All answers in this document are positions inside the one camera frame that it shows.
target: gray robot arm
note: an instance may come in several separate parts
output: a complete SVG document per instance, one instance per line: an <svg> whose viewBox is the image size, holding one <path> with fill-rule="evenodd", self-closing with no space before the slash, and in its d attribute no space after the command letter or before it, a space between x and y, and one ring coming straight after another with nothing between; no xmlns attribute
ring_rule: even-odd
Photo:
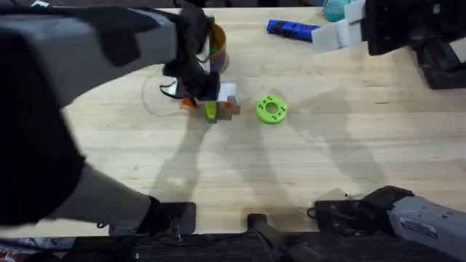
<svg viewBox="0 0 466 262"><path fill-rule="evenodd" d="M385 186L361 200L316 201L311 210L321 232L352 235L382 231L466 261L466 213L406 189Z"/></svg>
<svg viewBox="0 0 466 262"><path fill-rule="evenodd" d="M387 214L397 236L466 261L466 213L407 196Z"/></svg>
<svg viewBox="0 0 466 262"><path fill-rule="evenodd" d="M16 31L28 39L54 90L60 107L94 87L117 79L139 68L165 64L176 58L176 26L163 15L131 10L150 18L154 27L134 34L137 57L129 63L115 65L105 48L126 52L125 44L103 47L92 24L77 17L63 15L2 15L0 29ZM107 23L121 22L110 16Z"/></svg>
<svg viewBox="0 0 466 262"><path fill-rule="evenodd" d="M4 207L9 215L0 225L67 218L108 224L124 234L166 231L173 224L169 204L87 165L59 109L154 64L165 64L163 74L189 86L193 97L204 94L212 76L196 54L211 23L193 5L183 6L181 15L121 7L0 8L8 152L1 175L7 190L0 195L22 192Z"/></svg>

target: white block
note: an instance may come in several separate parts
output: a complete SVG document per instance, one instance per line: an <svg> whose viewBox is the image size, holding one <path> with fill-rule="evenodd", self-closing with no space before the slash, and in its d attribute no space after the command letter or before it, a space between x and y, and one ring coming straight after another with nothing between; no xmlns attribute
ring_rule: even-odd
<svg viewBox="0 0 466 262"><path fill-rule="evenodd" d="M450 43L450 47L461 63L466 62L466 37Z"/></svg>
<svg viewBox="0 0 466 262"><path fill-rule="evenodd" d="M364 18L364 4L366 0L357 0L344 6L344 18L348 23L359 22Z"/></svg>
<svg viewBox="0 0 466 262"><path fill-rule="evenodd" d="M329 52L340 48L338 37L336 36L336 23L324 25L315 29L312 34L312 48L314 52Z"/></svg>
<svg viewBox="0 0 466 262"><path fill-rule="evenodd" d="M347 47L350 45L350 25L346 19L335 22L336 38L340 47Z"/></svg>
<svg viewBox="0 0 466 262"><path fill-rule="evenodd" d="M229 102L236 98L236 83L220 83L217 102Z"/></svg>
<svg viewBox="0 0 466 262"><path fill-rule="evenodd" d="M359 44L363 41L363 32L361 23L353 23L348 25L349 43L348 47Z"/></svg>

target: cable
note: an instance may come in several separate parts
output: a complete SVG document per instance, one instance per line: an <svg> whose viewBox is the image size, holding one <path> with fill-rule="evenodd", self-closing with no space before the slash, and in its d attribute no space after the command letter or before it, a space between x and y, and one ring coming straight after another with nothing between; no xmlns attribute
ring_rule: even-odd
<svg viewBox="0 0 466 262"><path fill-rule="evenodd" d="M213 245L215 243L223 242L228 239L244 237L247 234L248 234L248 231L246 231L245 233L241 233L241 234L233 234L233 235L226 236L226 237L219 237L219 238L212 238L212 239L209 239L209 237L206 237L204 235L199 235L199 237L202 237L206 240L204 242L191 242L191 243L166 242L166 241L162 241L161 237L156 237L155 240L161 245L167 245L170 247L201 247L201 246L206 246L206 245Z"/></svg>
<svg viewBox="0 0 466 262"><path fill-rule="evenodd" d="M174 85L175 83L176 83L176 81L173 81L171 84L167 84L167 85L161 84L161 85L160 85L160 92L162 92L162 94L168 96L169 98L173 98L173 99L177 99L177 100L184 99L184 98L189 98L188 95L183 96L183 97L178 97L178 96L176 96L176 95L169 94L169 93L167 93L167 92L165 92L165 91L163 90L163 88L171 87L171 86Z"/></svg>

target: colorful toy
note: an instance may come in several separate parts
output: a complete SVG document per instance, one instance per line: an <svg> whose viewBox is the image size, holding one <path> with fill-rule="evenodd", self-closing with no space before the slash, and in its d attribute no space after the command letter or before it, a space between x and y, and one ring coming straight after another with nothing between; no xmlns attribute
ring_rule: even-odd
<svg viewBox="0 0 466 262"><path fill-rule="evenodd" d="M278 124L287 114L288 107L282 98L276 95L267 95L256 104L256 112L259 119L266 124Z"/></svg>

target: teal object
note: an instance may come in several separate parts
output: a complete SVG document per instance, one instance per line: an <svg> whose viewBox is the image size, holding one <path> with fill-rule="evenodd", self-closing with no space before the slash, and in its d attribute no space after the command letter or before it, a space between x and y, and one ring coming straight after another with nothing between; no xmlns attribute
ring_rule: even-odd
<svg viewBox="0 0 466 262"><path fill-rule="evenodd" d="M323 14L330 22L344 19L344 6L353 0L325 0L323 2Z"/></svg>

